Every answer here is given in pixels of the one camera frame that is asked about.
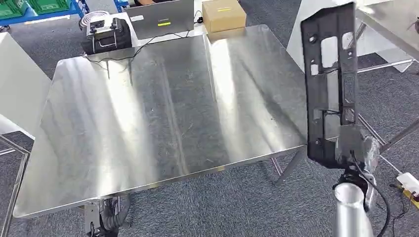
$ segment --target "white panel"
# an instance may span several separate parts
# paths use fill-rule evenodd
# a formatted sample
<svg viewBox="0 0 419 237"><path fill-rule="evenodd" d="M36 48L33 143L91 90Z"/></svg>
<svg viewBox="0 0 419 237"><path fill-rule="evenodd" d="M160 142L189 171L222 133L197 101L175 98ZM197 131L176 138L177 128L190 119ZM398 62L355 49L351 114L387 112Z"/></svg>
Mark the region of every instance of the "white panel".
<svg viewBox="0 0 419 237"><path fill-rule="evenodd" d="M51 80L9 33L0 34L0 52L0 131L34 135Z"/></svg>

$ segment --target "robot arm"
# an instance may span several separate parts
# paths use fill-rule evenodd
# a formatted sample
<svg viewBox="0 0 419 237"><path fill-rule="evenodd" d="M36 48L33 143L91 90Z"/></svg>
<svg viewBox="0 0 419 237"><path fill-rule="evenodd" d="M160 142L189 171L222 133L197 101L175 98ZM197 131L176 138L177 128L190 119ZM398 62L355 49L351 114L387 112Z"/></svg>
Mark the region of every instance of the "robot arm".
<svg viewBox="0 0 419 237"><path fill-rule="evenodd" d="M334 236L372 237L367 212L377 192L373 172L379 158L379 143L357 125L355 3L316 12L301 22L301 36L307 95L307 154L326 168L344 170L334 186ZM334 37L335 48L322 43ZM326 67L325 61L333 52L337 54L337 62ZM388 209L386 224L378 236L384 233L389 215Z"/></svg>

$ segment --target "floor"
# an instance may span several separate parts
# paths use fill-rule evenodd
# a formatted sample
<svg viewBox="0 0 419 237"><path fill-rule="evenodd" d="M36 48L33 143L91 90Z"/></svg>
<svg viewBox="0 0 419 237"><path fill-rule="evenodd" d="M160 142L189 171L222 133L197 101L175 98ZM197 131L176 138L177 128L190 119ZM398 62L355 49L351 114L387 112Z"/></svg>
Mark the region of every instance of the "floor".
<svg viewBox="0 0 419 237"><path fill-rule="evenodd" d="M89 0L92 10L116 10L112 0ZM297 0L241 0L248 14L248 24L266 24L283 45L287 45L299 7ZM58 60L75 57L83 51L78 19L62 19L32 25L13 25L13 38L50 77ZM359 58L359 67L383 63L376 54ZM419 117L419 65L401 74L394 68L359 74L360 111L385 139ZM30 141L10 134L15 141L30 147ZM387 151L384 156L402 171L419 177L417 154L419 135L414 134ZM280 158L285 167L291 157ZM18 168L18 157L10 154L0 159L0 221L4 218L12 184ZM138 192L133 195L127 218L129 228L121 237L163 236L331 236L335 201L332 185L341 171L325 169L306 159L276 188L272 163L263 161L228 169L183 182ZM380 162L375 173L378 185L387 195L393 216L401 212L398 193L390 184L397 173ZM384 206L378 198L378 204ZM411 208L395 223L395 236L417 236L418 210ZM375 233L381 229L385 211L370 213ZM65 210L27 221L12 223L10 237L84 236L83 216ZM385 236L393 236L391 226Z"/></svg>

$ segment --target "stainless steel table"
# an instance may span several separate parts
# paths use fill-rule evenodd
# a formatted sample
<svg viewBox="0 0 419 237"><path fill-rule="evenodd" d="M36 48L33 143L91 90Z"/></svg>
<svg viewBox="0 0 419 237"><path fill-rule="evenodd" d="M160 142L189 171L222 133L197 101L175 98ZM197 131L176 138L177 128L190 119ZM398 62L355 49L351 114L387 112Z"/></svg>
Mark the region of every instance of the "stainless steel table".
<svg viewBox="0 0 419 237"><path fill-rule="evenodd" d="M412 63L414 60L418 61L419 34L413 26L418 16L419 0L392 0L358 8L356 17L364 24L358 29L357 38L361 36L366 26L371 27L413 57L410 60L360 69L358 72Z"/></svg>
<svg viewBox="0 0 419 237"><path fill-rule="evenodd" d="M303 72L265 25L151 44L134 59L62 60L13 215L304 149L305 93Z"/></svg>

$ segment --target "metal frame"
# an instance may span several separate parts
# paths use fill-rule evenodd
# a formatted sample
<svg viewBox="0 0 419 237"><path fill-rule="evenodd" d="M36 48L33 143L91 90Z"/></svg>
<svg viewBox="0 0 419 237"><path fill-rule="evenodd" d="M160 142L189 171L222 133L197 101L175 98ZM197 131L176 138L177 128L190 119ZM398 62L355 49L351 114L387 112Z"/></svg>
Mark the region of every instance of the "metal frame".
<svg viewBox="0 0 419 237"><path fill-rule="evenodd" d="M28 160L29 160L29 156L31 152L17 145L16 143L10 141L3 135L0 135L0 143L4 143L7 147L9 147L10 152L11 150L14 150L22 154L22 160L20 161L20 166L17 172L16 181L13 186L13 191L10 197L10 202L7 207L6 217L4 219L3 227L0 234L0 237L6 237L9 232L10 223L13 219L13 209L16 204L17 195L19 194L20 186L23 180L23 175L25 173L26 165L28 164Z"/></svg>
<svg viewBox="0 0 419 237"><path fill-rule="evenodd" d="M278 161L276 158L271 158L276 172L279 175L279 178L275 181L275 186L279 187L283 182L285 182L285 179L295 170L295 167L305 158L307 157L307 149L306 146L300 148L294 157L291 159L290 163L288 163L287 167L284 169L284 171L281 169L281 167L278 164Z"/></svg>
<svg viewBox="0 0 419 237"><path fill-rule="evenodd" d="M355 40L356 41L359 40L361 35L364 33L366 27L367 27L367 25L365 23L361 23L361 25L359 26L359 28L358 28L358 30L355 34ZM412 62L415 62L415 61L416 61L415 59L407 59L407 60L402 60L402 61L393 62L393 63L381 64L381 65L377 65L377 66L372 66L372 67L359 69L358 73L364 73L364 72L368 72L368 71L372 71L372 70L376 70L376 69L387 68L387 67L392 67L392 66L397 66L397 65L402 65L402 64L408 64L408 63L412 63ZM400 131L397 135L395 135L388 142L386 142L386 141L384 141L383 138L380 137L380 135L378 135L378 133L373 129L373 127L361 115L358 115L358 118L359 118L359 121L361 122L361 124L372 134L373 137L375 137L379 141L379 143L380 143L380 154L384 153L385 151L390 149L392 146L394 146L395 144L400 142L403 138L405 138L406 136L408 136L412 132L419 129L419 118L418 118L411 125L409 125L405 129Z"/></svg>

